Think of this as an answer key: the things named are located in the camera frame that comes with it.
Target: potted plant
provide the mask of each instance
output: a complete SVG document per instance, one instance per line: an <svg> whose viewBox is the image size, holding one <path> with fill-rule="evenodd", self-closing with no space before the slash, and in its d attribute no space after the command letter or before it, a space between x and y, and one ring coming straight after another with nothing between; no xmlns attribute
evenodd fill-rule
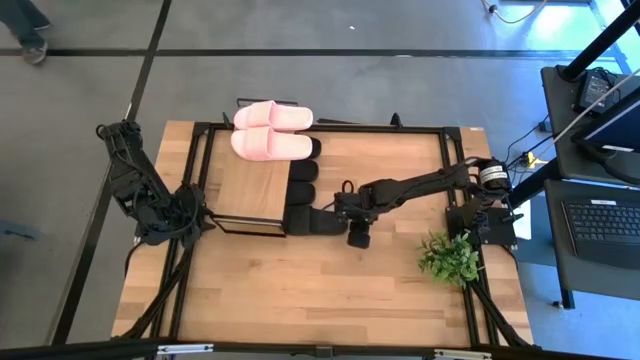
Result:
<svg viewBox="0 0 640 360"><path fill-rule="evenodd" d="M478 252L472 251L468 233L449 241L446 232L431 233L431 240L422 240L418 267L429 270L436 281L466 287L467 281L478 279Z"/></svg>

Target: pink slipper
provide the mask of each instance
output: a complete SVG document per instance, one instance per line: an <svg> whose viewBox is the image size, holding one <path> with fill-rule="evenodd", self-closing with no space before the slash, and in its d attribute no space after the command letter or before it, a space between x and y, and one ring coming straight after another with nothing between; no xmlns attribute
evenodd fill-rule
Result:
<svg viewBox="0 0 640 360"><path fill-rule="evenodd" d="M311 155L313 143L308 136L282 134L264 126L234 131L231 147L245 160L302 160Z"/></svg>
<svg viewBox="0 0 640 360"><path fill-rule="evenodd" d="M309 108L278 105L270 100L238 110L233 124L240 130L269 126L274 130L297 131L308 129L313 124L313 113Z"/></svg>

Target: desk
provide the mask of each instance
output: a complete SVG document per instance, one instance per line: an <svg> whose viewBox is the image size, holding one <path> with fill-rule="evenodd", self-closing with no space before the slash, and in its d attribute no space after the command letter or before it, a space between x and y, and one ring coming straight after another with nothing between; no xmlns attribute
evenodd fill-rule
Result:
<svg viewBox="0 0 640 360"><path fill-rule="evenodd" d="M542 84L544 95L549 110L549 120L554 133L564 130L578 113L572 106L576 99L580 82L570 83L562 80L555 67L546 67L542 71ZM640 77L629 80L620 87L621 97L640 86ZM590 117L586 116L580 124L586 123ZM577 179L602 183L626 184L607 174L602 166L585 158L578 147L571 141L579 128L567 132L567 134L555 144L556 158L545 164L538 171L529 176L520 185L516 186L509 197L514 207L520 206L535 194L542 191L544 181ZM610 160L610 164L633 177L640 177L640 167L636 166L640 161L640 155L620 152Z"/></svg>
<svg viewBox="0 0 640 360"><path fill-rule="evenodd" d="M170 190L181 181L191 122L168 122L156 168ZM319 208L345 179L355 187L379 178L404 179L442 167L437 136L313 132L322 142L314 183ZM205 196L216 204L230 131L216 131ZM462 129L466 156L489 156L485 133ZM199 169L202 146L195 169ZM455 162L454 152L450 151ZM206 232L196 243L179 339L353 346L469 346L459 288L420 274L416 248L429 231L445 229L445 193L408 201L371 227L371 247L351 248L343 236L287 238ZM131 259L113 334L128 330L155 296L167 244L138 249ZM521 337L532 341L511 256L483 246L492 298ZM161 334L167 334L167 306ZM480 337L484 314L475 302Z"/></svg>
<svg viewBox="0 0 640 360"><path fill-rule="evenodd" d="M573 307L571 290L640 300L640 287L637 285L640 284L639 270L599 264L580 259L574 254L561 205L564 199L585 196L619 198L620 193L629 201L640 201L640 191L552 180L545 182L545 191L564 307Z"/></svg>

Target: gray floor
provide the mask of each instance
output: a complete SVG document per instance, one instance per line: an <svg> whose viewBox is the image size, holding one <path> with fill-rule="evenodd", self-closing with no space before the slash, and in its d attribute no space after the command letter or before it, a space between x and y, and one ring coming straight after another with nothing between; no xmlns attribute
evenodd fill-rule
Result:
<svg viewBox="0 0 640 360"><path fill-rule="evenodd" d="M54 48L146 48L161 5L36 3L55 22L45 35ZM513 18L530 5L501 8ZM615 12L613 5L608 9ZM507 26L486 18L479 0L174 0L160 47L576 50L598 29L588 7L564 4ZM14 46L8 32L0 31L0 48ZM363 123L387 123L399 112L405 124L482 126L494 155L504 158L507 145L546 115L540 68L566 60L156 58L137 119L152 158L165 121L216 121L222 111L233 113L237 97L294 100L317 116ZM105 171L106 152L93 130L122 118L141 64L141 58L54 57L32 68L19 58L0 57L0 219L43 234L36 242L0 240L2 348L40 345L47 337ZM598 65L619 71L610 59ZM532 135L512 154L543 136ZM109 337L132 230L133 223L112 206L71 341ZM633 339L640 337L634 321L640 302L576 294L578 309L557 310L548 305L559 298L554 271L520 266L536 343L639 358Z"/></svg>

